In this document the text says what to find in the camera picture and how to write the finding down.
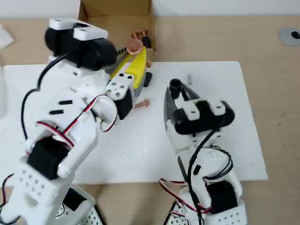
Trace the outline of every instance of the cardboard box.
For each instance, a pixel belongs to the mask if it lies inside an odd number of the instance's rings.
[[[79,20],[108,31],[117,49],[126,46],[134,30],[146,29],[155,49],[154,16],[151,0],[82,0]],[[153,50],[147,51],[153,59]]]

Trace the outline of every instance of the black cable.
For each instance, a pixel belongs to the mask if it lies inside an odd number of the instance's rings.
[[[14,175],[14,173],[8,175],[8,176],[4,179],[4,181],[3,181],[3,183],[2,183],[3,205],[5,205],[6,202],[7,202],[7,200],[6,200],[6,194],[5,194],[5,184],[6,184],[6,182],[8,181],[8,179],[11,178],[13,175]]]
[[[187,185],[188,185],[188,189],[189,192],[191,194],[193,203],[195,205],[195,208],[198,212],[198,220],[199,220],[199,225],[203,225],[203,218],[201,215],[201,212],[199,211],[199,207],[198,204],[200,203],[196,193],[193,191],[193,187],[192,187],[192,167],[197,159],[198,153],[200,152],[201,148],[205,145],[205,143],[222,127],[224,123],[224,117],[221,119],[221,121],[219,122],[219,125],[217,127],[215,127],[214,129],[212,129],[212,131],[203,139],[203,141],[199,144],[199,146],[197,147],[196,151],[193,153],[190,161],[189,161],[189,165],[188,165],[188,170],[187,170]]]
[[[3,183],[2,183],[2,194],[3,194],[3,201],[4,201],[4,202],[0,205],[0,214],[1,214],[1,212],[2,212],[3,206],[6,204],[5,184],[6,184],[7,180],[8,180],[9,178],[11,178],[13,175],[14,175],[13,173],[10,174],[10,175],[8,175],[8,176],[4,179],[4,181],[3,181]],[[2,219],[1,219],[1,217],[0,217],[0,225],[11,225],[11,224],[14,224],[15,222],[18,221],[19,218],[20,218],[20,217],[17,217],[17,218],[16,218],[15,220],[13,220],[12,222],[4,223],[4,222],[2,221]]]
[[[226,176],[233,169],[233,160],[231,158],[231,155],[227,151],[221,149],[219,146],[211,145],[210,147],[215,150],[218,150],[228,156],[227,165],[219,173],[217,173],[216,175],[211,176],[211,177],[208,177],[208,176],[203,177],[206,180],[216,180],[216,179],[220,179],[220,178]]]
[[[26,132],[26,128],[25,128],[25,123],[24,123],[24,111],[25,111],[25,103],[26,103],[26,100],[27,98],[29,97],[29,95],[31,95],[32,93],[34,92],[39,92],[40,89],[41,89],[41,84],[42,84],[42,80],[45,76],[45,74],[53,67],[55,66],[57,63],[59,63],[60,61],[64,60],[67,56],[71,55],[71,54],[75,54],[75,53],[78,53],[79,51],[82,51],[84,48],[81,48],[81,49],[78,49],[78,50],[75,50],[73,52],[69,52],[67,54],[64,54],[62,56],[59,56],[57,57],[55,60],[51,61],[45,68],[44,70],[41,72],[41,75],[39,76],[38,78],[38,81],[37,81],[37,87],[36,88],[33,88],[31,89],[30,91],[28,91],[22,101],[22,107],[21,107],[21,125],[22,125],[22,130],[23,130],[23,133],[24,133],[24,136],[25,136],[25,139],[27,140],[28,139],[28,136],[27,136],[27,132]]]
[[[4,204],[2,203],[2,204],[0,205],[0,214],[1,214],[1,212],[2,212],[3,206],[4,206]],[[4,222],[2,221],[2,219],[0,218],[0,225],[11,225],[11,224],[14,224],[14,223],[16,223],[16,222],[18,221],[19,218],[20,218],[20,217],[17,217],[16,219],[14,219],[12,222],[9,222],[9,223],[4,223]]]
[[[60,216],[61,216],[62,214],[64,214],[65,211],[66,211],[64,204],[61,204],[61,205],[62,205],[63,211],[62,211],[61,214],[57,215],[56,217],[60,217]]]

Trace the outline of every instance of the hole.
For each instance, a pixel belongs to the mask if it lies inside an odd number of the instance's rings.
[[[194,171],[193,171],[193,175],[194,175],[194,176],[198,175],[200,169],[201,169],[201,166],[200,166],[200,165],[196,165],[196,167],[195,167],[195,169],[194,169]]]
[[[58,104],[60,105],[70,105],[73,104],[72,100],[65,100],[65,101],[60,101]]]
[[[293,32],[291,33],[291,36],[292,36],[294,39],[300,39],[300,33],[299,33],[299,32],[293,31]]]
[[[80,27],[90,27],[90,26],[80,22],[74,24],[74,28],[80,28]]]
[[[62,109],[59,110],[52,110],[49,112],[50,115],[57,115],[57,114],[63,114],[64,111]]]
[[[29,207],[36,207],[38,205],[38,202],[27,194],[25,195],[25,201]]]

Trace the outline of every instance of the screw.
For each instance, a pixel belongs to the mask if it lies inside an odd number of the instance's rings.
[[[142,102],[137,103],[137,104],[135,105],[135,109],[141,108],[141,107],[143,107],[143,106],[145,106],[145,107],[147,108],[149,105],[150,105],[150,101],[149,101],[148,99],[145,99],[145,100],[143,100]]]

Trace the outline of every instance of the box flap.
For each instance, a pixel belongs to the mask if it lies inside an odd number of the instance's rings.
[[[88,17],[104,15],[148,15],[150,0],[82,0]]]
[[[149,29],[148,16],[112,15],[88,17],[88,23],[108,31],[108,39],[116,48],[126,46],[133,30]]]

